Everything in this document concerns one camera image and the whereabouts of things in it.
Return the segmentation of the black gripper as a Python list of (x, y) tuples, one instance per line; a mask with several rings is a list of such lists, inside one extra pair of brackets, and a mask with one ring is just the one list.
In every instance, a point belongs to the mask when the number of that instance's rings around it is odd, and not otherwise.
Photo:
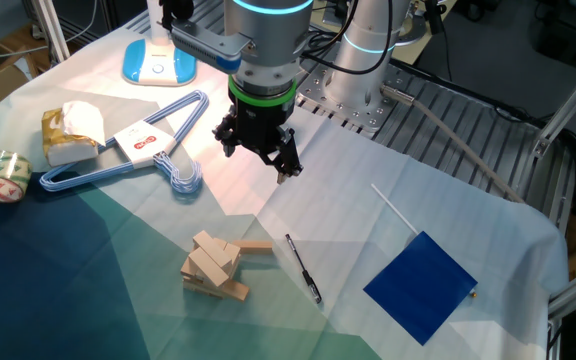
[(248, 96), (230, 96), (232, 105), (212, 133), (222, 144), (226, 157), (241, 146), (277, 171), (277, 183), (303, 171), (292, 128), (284, 128), (294, 110), (294, 97), (261, 100)]

